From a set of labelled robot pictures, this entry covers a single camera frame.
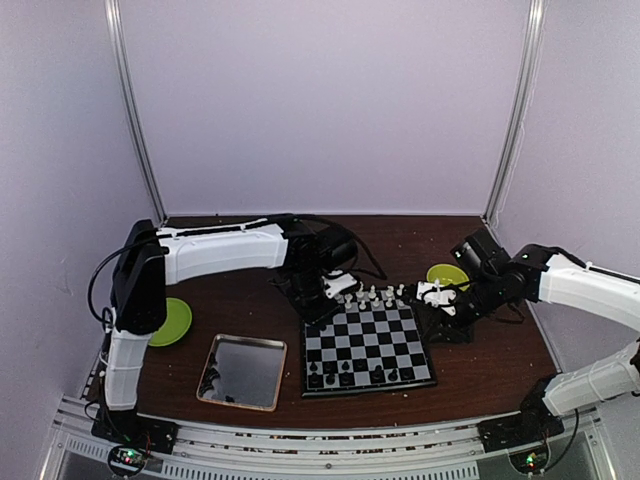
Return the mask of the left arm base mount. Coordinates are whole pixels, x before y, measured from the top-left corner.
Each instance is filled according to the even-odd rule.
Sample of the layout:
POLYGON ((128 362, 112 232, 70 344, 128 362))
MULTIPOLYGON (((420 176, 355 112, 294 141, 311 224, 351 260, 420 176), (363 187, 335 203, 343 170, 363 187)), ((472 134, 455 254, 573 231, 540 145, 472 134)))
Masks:
POLYGON ((107 467, 116 476, 138 475, 155 454, 171 454, 178 434, 174 422, 139 417, 139 427, 133 434, 118 433, 111 423, 96 419, 91 434, 107 440, 113 446, 107 453, 107 467))

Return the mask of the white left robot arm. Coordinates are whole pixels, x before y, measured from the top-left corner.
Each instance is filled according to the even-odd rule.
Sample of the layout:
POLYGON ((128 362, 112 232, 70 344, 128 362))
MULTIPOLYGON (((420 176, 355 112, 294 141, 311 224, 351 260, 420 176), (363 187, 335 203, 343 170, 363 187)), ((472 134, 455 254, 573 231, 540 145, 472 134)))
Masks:
POLYGON ((151 337, 164 324, 166 289, 218 273, 270 269, 276 287, 298 317, 316 325, 338 309, 337 295, 354 288, 359 253, 371 251, 347 227, 312 214, 278 214, 245 223, 157 228, 139 220, 123 247, 106 257, 115 264, 110 303, 93 310, 106 336, 100 412, 123 444, 137 442, 139 378, 151 337))

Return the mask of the black and grey chessboard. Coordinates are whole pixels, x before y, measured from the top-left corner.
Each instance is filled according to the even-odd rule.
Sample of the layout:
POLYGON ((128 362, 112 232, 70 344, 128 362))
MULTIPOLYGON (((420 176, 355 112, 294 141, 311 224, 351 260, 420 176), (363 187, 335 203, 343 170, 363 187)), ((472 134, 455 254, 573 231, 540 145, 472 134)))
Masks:
POLYGON ((339 311, 321 326, 306 324, 301 331, 302 396, 335 397, 432 387, 437 384, 433 362, 428 348, 421 341, 421 330, 414 311, 402 301, 392 298, 394 305, 388 309, 385 302, 390 299, 379 292, 378 308, 372 308, 372 299, 365 297, 361 302, 338 300, 339 311), (341 371, 341 364, 347 361, 349 370, 341 371), (364 368, 354 370, 354 362, 361 361, 364 368), (315 362, 318 370, 309 370, 315 362), (323 364, 331 362, 333 372, 325 373, 323 364), (371 372, 377 365, 384 369, 382 383, 371 382, 371 372), (414 378, 401 378, 403 368, 412 368, 414 378), (396 369, 398 379, 389 380, 389 373, 396 369), (319 388, 310 388, 308 377, 316 373, 322 376, 319 388), (349 386, 340 385, 340 375, 347 373, 349 386), (335 383, 325 383, 328 374, 335 375, 335 383))

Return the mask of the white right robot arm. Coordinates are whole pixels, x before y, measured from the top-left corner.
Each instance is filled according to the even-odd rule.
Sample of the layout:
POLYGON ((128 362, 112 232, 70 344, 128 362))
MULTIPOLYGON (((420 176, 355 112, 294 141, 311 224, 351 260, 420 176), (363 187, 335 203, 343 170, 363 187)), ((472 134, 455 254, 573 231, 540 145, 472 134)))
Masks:
MULTIPOLYGON (((522 300, 568 306, 639 328, 638 278, 595 267, 561 247, 528 244, 509 255, 480 228, 451 254, 468 281, 421 282, 409 296, 428 311, 429 338, 461 342, 475 322, 522 300)), ((523 399, 512 430, 530 442, 566 413, 638 392, 639 344, 632 342, 578 370, 538 380, 523 399)))

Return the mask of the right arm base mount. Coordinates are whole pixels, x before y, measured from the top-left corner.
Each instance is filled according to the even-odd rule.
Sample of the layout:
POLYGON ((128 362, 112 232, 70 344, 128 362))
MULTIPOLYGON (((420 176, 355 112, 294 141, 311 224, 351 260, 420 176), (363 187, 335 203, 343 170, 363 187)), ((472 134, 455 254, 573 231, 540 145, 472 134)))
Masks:
POLYGON ((561 420, 538 421, 523 414, 485 420, 478 433, 486 453, 505 451, 520 474, 542 474, 552 464, 549 441, 565 431, 561 420))

